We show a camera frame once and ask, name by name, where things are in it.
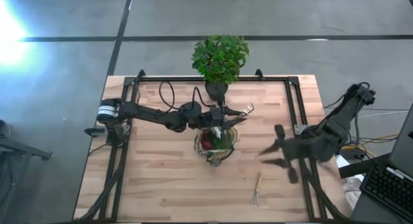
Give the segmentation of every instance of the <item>black cable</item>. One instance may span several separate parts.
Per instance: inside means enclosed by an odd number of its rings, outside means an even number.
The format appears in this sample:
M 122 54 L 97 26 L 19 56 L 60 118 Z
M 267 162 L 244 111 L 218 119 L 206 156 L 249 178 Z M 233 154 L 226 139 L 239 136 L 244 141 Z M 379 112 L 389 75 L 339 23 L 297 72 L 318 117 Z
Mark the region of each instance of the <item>black cable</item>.
M 360 141 L 364 141 L 363 139 L 367 139 L 367 140 L 373 140 L 373 142 L 372 143 L 375 143 L 375 142 L 381 142 L 381 141 L 393 141 L 393 140 L 396 140 L 398 137 L 396 136 L 396 137 L 392 137 L 392 138 L 381 138 L 381 137 L 379 137 L 379 138 L 377 138 L 377 137 L 361 137 L 360 138 Z
M 351 134 L 350 134 L 350 131 L 347 131 L 347 142 L 346 142 L 346 146 L 348 146 L 348 145 L 350 145 L 351 144 L 351 142 L 352 142 L 352 138 L 351 138 L 352 136 L 351 136 Z
M 136 104 L 139 104 L 139 100 L 141 99 L 141 93 L 139 91 L 139 86 L 136 86 L 136 92 L 138 94 L 137 100 L 136 100 Z
M 165 99 L 163 99 L 161 89 L 162 89 L 162 85 L 163 85 L 164 83 L 167 83 L 167 84 L 169 85 L 171 91 L 172 91 L 172 105 L 169 105 L 169 103 L 167 103 L 167 102 L 165 101 Z M 174 105 L 175 105 L 175 91 L 174 91 L 174 87 L 172 87 L 172 85 L 171 85 L 171 83 L 170 83 L 169 81 L 162 81 L 162 82 L 161 82 L 161 84 L 159 85 L 159 96 L 161 97 L 162 102 L 169 107 L 169 109 L 168 109 L 167 111 L 165 111 L 163 114 L 169 113 L 169 111 L 171 111 L 172 109 L 179 110 L 179 108 L 174 107 Z
M 367 85 L 367 89 L 366 89 L 366 92 L 364 92 L 364 94 L 361 96 L 361 99 L 360 99 L 360 101 L 359 101 L 359 103 L 357 104 L 357 107 L 356 107 L 356 113 L 354 115 L 354 125 L 356 126 L 356 146 L 358 146 L 359 143 L 360 143 L 360 130 L 359 130 L 359 123 L 358 123 L 358 113 L 359 112 L 358 112 L 358 110 L 359 110 L 361 102 L 363 101 L 364 97 L 366 96 L 366 94 L 369 92 L 369 89 L 370 89 L 370 84 L 369 83 L 361 82 L 359 85 L 361 86 L 362 84 Z
M 361 137 L 360 141 L 363 142 L 369 142 L 369 143 L 381 143 L 381 142 L 387 142 L 387 141 L 393 141 L 396 140 L 397 138 L 391 138 L 391 139 L 372 139 L 369 137 Z
M 8 174 L 10 175 L 10 186 L 7 189 L 6 194 L 3 196 L 3 198 L 1 198 L 0 201 L 0 207 L 3 205 L 3 203 L 5 202 L 6 198 L 8 197 L 12 187 L 13 187 L 13 175 L 12 175 L 12 163 L 10 162 L 10 156 L 7 156 L 7 164 L 8 164 Z
M 331 104 L 329 104 L 329 105 L 327 105 L 327 106 L 325 106 L 325 107 L 323 107 L 323 108 L 330 108 L 331 106 L 337 104 L 341 99 L 343 99 L 343 97 L 344 97 L 344 94 L 343 94 L 336 102 L 331 103 Z
M 364 149 L 364 156 L 367 156 L 368 159 L 371 159 L 370 156 L 369 156 L 368 153 L 367 153 L 366 147 L 363 146 L 363 145 L 362 145 L 361 147 L 363 147 L 363 149 Z
M 165 99 L 163 98 L 163 96 L 162 96 L 162 91 L 161 91 L 161 89 L 162 89 L 162 85 L 163 85 L 164 83 L 167 83 L 167 84 L 169 85 L 171 91 L 172 91 L 172 105 L 170 105 L 169 103 L 167 103 L 167 102 L 165 101 Z M 206 107 L 213 107 L 213 105 L 207 105 L 207 104 L 205 104 L 205 102 L 204 102 L 203 99 L 202 99 L 202 96 L 201 96 L 201 93 L 200 93 L 198 87 L 194 87 L 194 91 L 192 92 L 192 106 L 191 106 L 191 108 L 184 108 L 184 109 L 182 109 L 182 108 L 176 108 L 176 107 L 174 107 L 174 105 L 175 105 L 175 91 L 174 91 L 174 87 L 172 86 L 172 84 L 171 84 L 169 81 L 162 81 L 161 84 L 159 85 L 159 96 L 161 97 L 162 102 L 163 102 L 164 104 L 166 104 L 166 105 L 169 107 L 169 109 L 168 109 L 167 111 L 163 112 L 161 115 L 169 113 L 172 109 L 175 109 L 175 110 L 184 110 L 184 111 L 190 111 L 190 110 L 194 109 L 195 92 L 198 93 L 198 96 L 199 96 L 199 99 L 201 100 L 202 105 L 204 105 L 204 106 L 206 106 Z
M 101 145 L 100 147 L 97 147 L 97 148 L 93 149 L 91 152 L 89 152 L 88 156 L 90 156 L 93 152 L 95 152 L 96 150 L 99 150 L 100 148 L 102 148 L 104 146 L 106 146 L 106 143 Z
M 391 141 L 396 140 L 396 139 L 383 139 L 383 140 L 381 140 L 381 141 L 365 141 L 365 140 L 362 140 L 362 139 L 363 139 L 363 138 L 360 139 L 360 142 L 364 142 L 364 143 L 375 143 L 375 144 L 378 144 L 378 143 L 388 143 L 388 142 L 391 142 Z
M 360 155 L 360 156 L 358 156 L 358 155 L 353 155 L 353 157 L 354 157 L 354 159 L 358 159 L 358 160 L 360 160 L 360 162 L 363 162 L 363 158 L 365 157 L 366 155 L 365 154 L 363 154 L 363 155 Z
M 202 100 L 202 96 L 201 96 L 201 93 L 200 93 L 198 87 L 194 88 L 194 92 L 192 93 L 192 101 L 195 101 L 195 90 L 198 92 L 199 99 L 201 100 L 201 103 L 202 103 L 203 106 L 208 107 L 208 108 L 213 107 L 213 105 L 207 105 L 207 104 L 204 103 L 204 101 Z

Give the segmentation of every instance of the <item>potted plant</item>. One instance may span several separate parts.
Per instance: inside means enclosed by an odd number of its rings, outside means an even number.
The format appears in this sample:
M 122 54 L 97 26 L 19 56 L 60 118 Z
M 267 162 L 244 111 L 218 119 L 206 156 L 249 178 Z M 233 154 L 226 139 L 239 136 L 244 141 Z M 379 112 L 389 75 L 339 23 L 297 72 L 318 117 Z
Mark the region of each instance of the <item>potted plant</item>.
M 239 36 L 206 37 L 195 45 L 192 68 L 204 76 L 205 90 L 213 101 L 222 102 L 228 85 L 238 80 L 250 50 Z

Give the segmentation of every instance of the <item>concrete floor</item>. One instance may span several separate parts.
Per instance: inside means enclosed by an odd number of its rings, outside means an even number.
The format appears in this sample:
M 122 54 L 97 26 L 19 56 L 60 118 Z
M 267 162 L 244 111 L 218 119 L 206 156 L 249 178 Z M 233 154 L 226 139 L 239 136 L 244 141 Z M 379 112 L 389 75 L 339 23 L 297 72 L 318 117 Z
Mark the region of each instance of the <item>concrete floor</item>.
M 0 37 L 116 36 L 126 0 L 0 0 Z M 126 36 L 413 34 L 408 0 L 133 0 Z M 2 23 L 14 19 L 11 24 Z M 12 137 L 53 151 L 35 159 L 9 223 L 71 219 L 114 43 L 0 45 L 0 119 Z M 413 41 L 251 41 L 242 74 L 315 74 L 323 103 L 368 81 L 376 103 L 360 116 L 408 110 Z M 196 74 L 193 42 L 123 43 L 115 75 Z M 5 56 L 14 60 L 1 62 Z M 406 114 L 360 118 L 363 137 L 398 133 Z M 392 144 L 369 146 L 375 154 Z

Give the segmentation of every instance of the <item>wooden table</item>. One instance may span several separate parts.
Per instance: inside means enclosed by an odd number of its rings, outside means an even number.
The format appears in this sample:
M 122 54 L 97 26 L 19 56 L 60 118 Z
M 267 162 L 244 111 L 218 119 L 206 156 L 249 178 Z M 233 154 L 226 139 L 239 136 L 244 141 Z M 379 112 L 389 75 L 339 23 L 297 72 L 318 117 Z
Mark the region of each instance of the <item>wooden table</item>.
M 124 78 L 108 77 L 103 99 L 121 97 Z M 299 81 L 308 122 L 319 123 L 324 111 L 316 78 L 299 76 Z M 159 82 L 139 84 L 139 104 L 167 109 L 159 98 Z M 203 83 L 176 82 L 172 85 L 177 107 L 191 100 L 194 86 L 200 89 L 204 101 L 212 104 Z M 170 88 L 165 85 L 162 91 L 165 99 L 172 102 Z M 194 152 L 196 130 L 187 129 L 178 134 L 162 125 L 133 121 L 118 221 L 308 220 L 301 182 L 291 185 L 285 170 L 264 165 L 257 159 L 257 153 L 274 142 L 275 124 L 284 125 L 287 137 L 293 136 L 284 84 L 238 82 L 229 86 L 226 98 L 232 109 L 243 110 L 253 103 L 256 110 L 246 121 L 236 125 L 236 150 L 217 168 Z M 91 150 L 105 143 L 105 139 L 95 138 Z M 102 191 L 109 153 L 110 147 L 106 147 L 88 158 L 75 217 L 83 215 Z M 277 152 L 266 158 L 279 156 L 281 153 Z M 318 168 L 321 185 L 339 210 L 349 215 L 335 159 L 330 166 L 334 175 Z M 259 193 L 260 206 L 255 206 L 250 201 L 259 171 L 264 177 Z M 312 196 L 317 214 L 314 193 Z

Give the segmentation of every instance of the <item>black robotic arm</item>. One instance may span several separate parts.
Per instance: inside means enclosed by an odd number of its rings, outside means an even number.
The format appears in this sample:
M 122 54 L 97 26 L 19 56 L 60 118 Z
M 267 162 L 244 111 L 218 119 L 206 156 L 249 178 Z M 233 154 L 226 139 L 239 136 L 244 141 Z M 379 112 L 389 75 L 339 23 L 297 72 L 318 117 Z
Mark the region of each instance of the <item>black robotic arm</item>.
M 183 132 L 186 127 L 191 129 L 204 129 L 221 127 L 228 130 L 234 125 L 246 120 L 249 111 L 236 111 L 225 105 L 209 106 L 209 111 L 202 112 L 201 105 L 197 101 L 191 101 L 181 105 L 178 110 L 164 112 L 154 108 L 145 107 L 134 102 L 122 102 L 121 99 L 105 99 L 101 102 L 97 120 L 106 126 L 108 130 L 107 142 L 111 145 L 122 144 L 124 136 L 122 122 L 129 118 L 141 119 L 152 123 L 164 125 L 174 132 Z M 226 116 L 236 116 L 227 120 Z
M 353 119 L 357 121 L 357 114 L 363 106 L 373 104 L 375 94 L 376 92 L 370 90 L 370 85 L 366 82 L 352 85 L 342 96 L 343 100 L 338 107 L 333 109 L 318 125 L 307 127 L 294 138 L 285 139 L 283 126 L 275 125 L 277 139 L 273 145 L 260 152 L 260 155 L 276 152 L 281 148 L 284 158 L 263 160 L 262 162 L 287 169 L 290 182 L 297 183 L 297 174 L 292 168 L 291 161 L 299 158 L 315 158 L 318 162 L 330 160 L 347 142 L 351 121 Z M 359 139 L 358 130 L 356 132 L 357 139 Z M 329 200 L 305 163 L 300 164 L 300 171 L 303 179 L 312 185 L 331 215 L 336 219 L 346 219 Z

